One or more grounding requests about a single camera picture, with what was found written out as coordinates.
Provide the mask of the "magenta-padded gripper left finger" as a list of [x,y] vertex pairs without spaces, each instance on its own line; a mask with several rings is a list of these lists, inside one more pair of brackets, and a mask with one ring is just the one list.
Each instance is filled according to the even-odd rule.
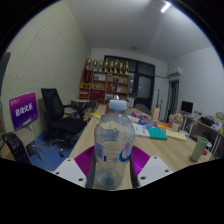
[[84,188],[92,188],[95,177],[94,147],[75,158],[66,158],[53,172],[54,175]]

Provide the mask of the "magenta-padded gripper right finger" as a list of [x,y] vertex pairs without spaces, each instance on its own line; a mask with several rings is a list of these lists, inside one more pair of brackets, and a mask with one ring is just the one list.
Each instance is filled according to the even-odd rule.
[[143,187],[172,173],[173,171],[158,155],[150,156],[138,147],[133,147],[130,175],[134,188]]

